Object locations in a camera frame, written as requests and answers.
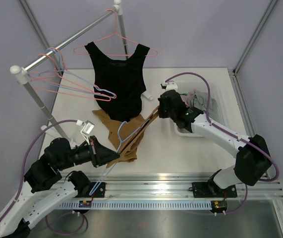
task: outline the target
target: black garment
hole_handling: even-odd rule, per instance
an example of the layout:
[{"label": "black garment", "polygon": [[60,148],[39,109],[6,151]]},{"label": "black garment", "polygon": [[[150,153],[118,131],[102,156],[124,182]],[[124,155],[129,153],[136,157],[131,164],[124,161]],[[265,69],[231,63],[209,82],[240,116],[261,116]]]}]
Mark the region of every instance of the black garment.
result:
[{"label": "black garment", "polygon": [[95,71],[95,84],[101,89],[107,89],[117,95],[110,102],[97,100],[98,105],[112,120],[130,121],[141,112],[141,94],[146,91],[143,81],[142,67],[149,47],[137,45],[135,53],[127,60],[114,60],[104,55],[91,42],[85,46],[92,59]]}]

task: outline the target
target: wall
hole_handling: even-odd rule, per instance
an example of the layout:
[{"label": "wall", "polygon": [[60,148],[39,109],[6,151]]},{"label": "wall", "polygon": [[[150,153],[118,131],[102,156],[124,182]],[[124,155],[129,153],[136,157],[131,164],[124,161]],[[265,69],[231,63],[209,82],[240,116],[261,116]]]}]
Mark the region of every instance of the wall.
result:
[{"label": "wall", "polygon": [[[18,189],[23,156],[46,118],[9,68],[24,66],[43,51],[18,1],[0,0],[0,211]],[[36,70],[51,68],[49,62]],[[47,105],[53,94],[40,93]],[[39,143],[29,156],[36,159]]]},{"label": "wall", "polygon": [[238,74],[257,132],[266,138],[283,185],[283,1]]},{"label": "wall", "polygon": [[[82,29],[113,5],[112,0],[28,0],[51,45]],[[156,48],[145,67],[228,67],[239,60],[270,0],[123,0],[127,37]],[[114,16],[63,50],[69,68],[92,68],[73,48],[109,35]],[[123,53],[119,37],[98,43],[105,53]],[[130,52],[135,46],[129,44]]]}]

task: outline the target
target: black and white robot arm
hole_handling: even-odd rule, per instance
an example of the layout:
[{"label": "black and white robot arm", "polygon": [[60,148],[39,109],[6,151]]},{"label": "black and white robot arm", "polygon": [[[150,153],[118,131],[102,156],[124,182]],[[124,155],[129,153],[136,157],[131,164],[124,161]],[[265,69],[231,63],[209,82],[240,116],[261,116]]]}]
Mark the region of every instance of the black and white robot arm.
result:
[{"label": "black and white robot arm", "polygon": [[[171,118],[179,128],[210,139],[236,158],[234,166],[219,170],[210,178],[208,187],[212,194],[238,183],[253,186],[271,166],[271,162],[262,153],[244,142],[257,146],[269,155],[266,142],[261,136],[250,137],[240,134],[208,120],[202,110],[195,107],[188,108],[174,89],[163,93],[159,102],[160,118]],[[237,139],[224,131],[234,134]]]},{"label": "black and white robot arm", "polygon": [[75,148],[71,148],[65,138],[54,139],[40,159],[32,164],[24,175],[18,199],[15,200],[15,194],[0,212],[0,218],[4,216],[0,221],[0,238],[25,238],[39,221],[64,201],[88,195],[91,182],[83,172],[75,171],[60,188],[45,196],[44,193],[62,178],[60,171],[87,162],[99,167],[120,157],[101,145],[95,136],[89,136],[93,127],[88,121],[84,123],[81,134],[85,141]]}]

